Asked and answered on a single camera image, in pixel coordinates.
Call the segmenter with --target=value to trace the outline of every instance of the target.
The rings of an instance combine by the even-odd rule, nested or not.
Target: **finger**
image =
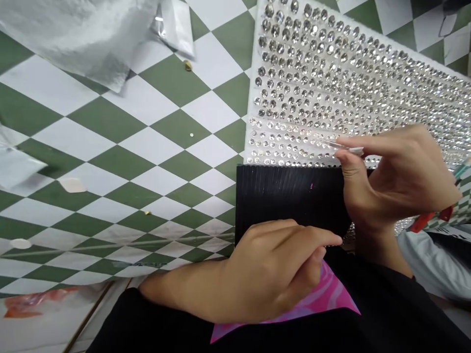
[[[338,235],[311,226],[292,234],[273,251],[277,263],[280,264],[281,282],[291,282],[301,265],[318,247],[341,244],[342,238]]]
[[[286,311],[295,307],[319,284],[322,259],[325,253],[325,247],[314,250],[296,272],[287,289],[278,297],[282,307],[287,309]]]
[[[404,151],[400,139],[380,136],[339,137],[337,143],[346,147],[363,147],[365,155],[396,156]]]

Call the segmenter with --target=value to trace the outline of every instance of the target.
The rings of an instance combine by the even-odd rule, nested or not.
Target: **green and white checkered floor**
[[[147,42],[121,95],[0,32],[2,132],[49,165],[0,191],[0,296],[143,275],[232,251],[226,234],[234,231],[256,0],[186,2],[193,72],[166,46]],[[440,1],[322,2],[468,74],[469,7],[442,39]],[[65,177],[79,178],[87,192],[67,193],[57,181]],[[33,246],[13,249],[17,238]]]

